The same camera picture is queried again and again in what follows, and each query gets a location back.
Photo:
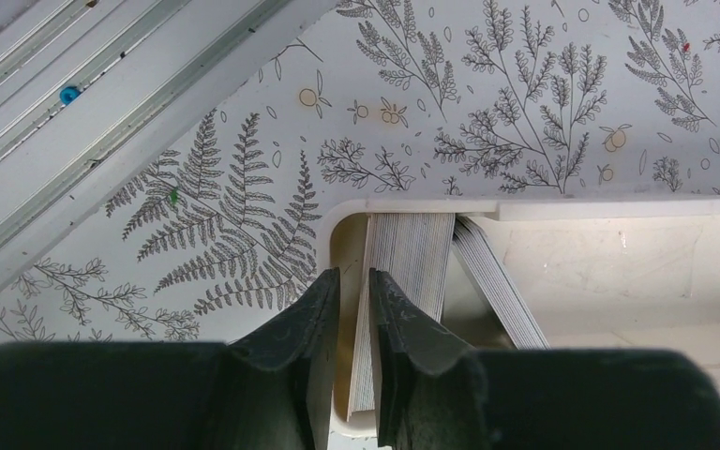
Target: leaf illustration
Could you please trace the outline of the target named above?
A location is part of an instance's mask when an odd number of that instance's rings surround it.
[[[265,302],[271,309],[275,298],[277,310],[282,310],[304,291],[305,286],[284,265],[269,257],[252,277],[226,281],[207,290],[205,299],[198,299],[194,305],[194,312],[202,316],[217,308],[231,307],[233,301],[241,306],[258,305],[259,308],[264,308]]]
[[[315,278],[316,260],[313,246],[307,238],[315,239],[316,232],[308,225],[321,218],[313,214],[318,203],[311,202],[316,196],[310,181],[310,168],[305,151],[300,150],[300,172],[297,193],[293,202],[285,209],[286,216],[277,216],[277,220],[262,233],[262,240],[275,258],[287,263],[297,278],[310,282]]]
[[[125,283],[114,289],[100,287],[96,292],[87,289],[88,281],[96,279],[103,283],[108,273],[100,258],[90,260],[84,267],[75,267],[72,264],[54,262],[46,258],[33,265],[22,275],[22,279],[32,280],[40,290],[52,289],[59,293],[57,299],[59,309],[66,312],[79,325],[89,324],[92,306],[100,305],[105,311],[114,314],[115,322],[123,324],[126,330],[137,333],[142,338],[156,340],[159,327],[163,328],[163,338],[167,340],[190,340],[199,335],[200,325],[194,321],[194,315],[190,311],[159,309],[153,314],[148,312],[148,307],[138,306],[138,302],[146,298],[144,288]],[[53,301],[53,298],[48,296],[43,300],[45,304]],[[15,317],[20,329],[10,327],[5,320],[8,315],[7,309],[0,307],[0,333],[7,337],[13,340],[54,339],[55,333],[48,332],[44,318],[38,311],[38,305],[29,307],[18,300],[17,307],[11,309],[9,314]],[[111,338],[103,337],[102,331],[96,330],[93,330],[93,336],[95,340]]]
[[[263,150],[255,148],[258,145],[255,135],[258,133],[259,121],[260,115],[254,112],[242,124],[242,133],[238,135],[239,142],[234,145],[238,153],[232,155],[236,163],[230,165],[231,172],[228,175],[230,184],[225,186],[225,193],[219,201],[219,209],[233,225],[239,228],[247,225],[262,229],[263,225],[256,218],[275,217],[271,211],[257,204],[274,203],[274,199],[252,188],[272,183],[272,179],[268,176],[254,174],[269,167],[265,162],[258,160],[263,155]]]
[[[185,249],[187,244],[195,248],[198,240],[207,246],[217,239],[216,231],[222,227],[222,216],[218,212],[189,203],[176,219],[150,235],[140,248],[137,261],[170,248]]]
[[[219,273],[223,278],[244,278],[254,272],[258,264],[255,241],[246,233],[225,229],[219,240],[202,255],[178,265],[156,286],[154,293],[175,284],[198,279],[214,279]]]
[[[212,110],[200,122],[194,146],[189,150],[183,169],[178,170],[181,189],[194,199],[219,198],[217,191],[221,190],[221,186],[215,180],[224,172],[214,169],[221,161],[221,157],[217,157],[221,150],[216,148],[217,132],[214,124],[216,112],[216,109]]]
[[[175,158],[179,155],[179,152],[172,149],[167,149],[162,152],[157,161],[133,177],[131,181],[121,187],[120,190],[106,202],[106,217],[110,218],[117,208],[131,204],[140,193],[144,193],[151,185],[152,178],[159,177],[167,180],[175,180],[175,175],[170,172],[168,168],[178,165],[178,161],[175,160]]]
[[[638,68],[629,64],[625,67],[641,80],[658,86],[660,98],[655,105],[673,116],[671,122],[674,125],[692,132],[699,130],[701,121],[713,123],[694,100],[693,88],[702,84],[701,59],[698,54],[689,52],[690,43],[681,28],[676,32],[664,28],[666,16],[661,1],[609,0],[608,5],[621,21],[632,23],[636,20],[639,24],[638,29],[646,40],[637,42],[628,37],[633,51],[627,53]],[[662,40],[666,52],[659,52],[654,45]],[[706,41],[706,48],[712,45],[713,42]],[[674,117],[677,111],[683,111],[686,116]]]
[[[400,167],[400,161],[394,161],[389,153],[382,147],[381,153],[374,154],[377,166],[374,171],[364,167],[360,159],[366,150],[359,142],[355,143],[348,138],[324,141],[319,155],[319,164],[323,166],[322,177],[327,183],[351,183],[353,188],[362,189],[369,180],[373,179],[379,185],[375,192],[405,191],[415,177],[408,175],[409,166]]]
[[[672,192],[683,187],[683,180],[680,177],[680,163],[675,158],[662,157],[652,165],[654,173],[652,179],[662,181]]]
[[[445,59],[438,35],[417,29],[412,0],[350,1],[339,4],[337,12],[365,19],[357,24],[362,38],[356,40],[357,48],[374,64],[386,68],[377,72],[380,78],[403,90],[423,85],[445,119],[444,102],[458,99],[453,68]],[[382,31],[372,22],[375,17],[382,21]]]

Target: blue dot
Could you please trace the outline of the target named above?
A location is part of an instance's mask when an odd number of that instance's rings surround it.
[[[79,91],[76,87],[68,86],[65,89],[62,89],[62,92],[59,93],[59,99],[62,100],[63,104],[69,105],[81,94],[81,91]]]

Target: stack of paper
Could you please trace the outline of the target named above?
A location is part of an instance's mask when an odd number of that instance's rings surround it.
[[[503,264],[495,257],[487,234],[467,217],[458,217],[454,245],[476,289],[486,298],[518,349],[545,349],[548,341]]]
[[[373,214],[366,232],[363,287],[354,339],[349,416],[374,409],[368,270],[389,272],[402,291],[432,319],[443,314],[445,274],[454,232],[454,214]]]
[[[352,360],[348,416],[374,409],[370,333],[368,330],[368,269],[389,272],[411,302],[440,322],[445,302],[450,252],[474,283],[479,296],[518,349],[544,349],[548,342],[495,257],[485,232],[467,217],[454,214],[374,214],[368,219],[363,285]]]

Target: small orange circle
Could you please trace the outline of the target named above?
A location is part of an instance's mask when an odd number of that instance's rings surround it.
[[[623,148],[626,142],[627,138],[625,137],[625,132],[621,129],[618,129],[614,132],[614,134],[611,135],[611,144],[613,144],[614,147],[618,149]]]
[[[608,140],[606,140],[606,145],[604,146],[606,147],[606,151],[609,153],[614,153],[617,151],[617,147],[614,145],[614,140],[610,137],[608,138]]]
[[[303,89],[299,91],[299,101],[305,106],[313,106],[317,101],[316,93],[313,89]]]

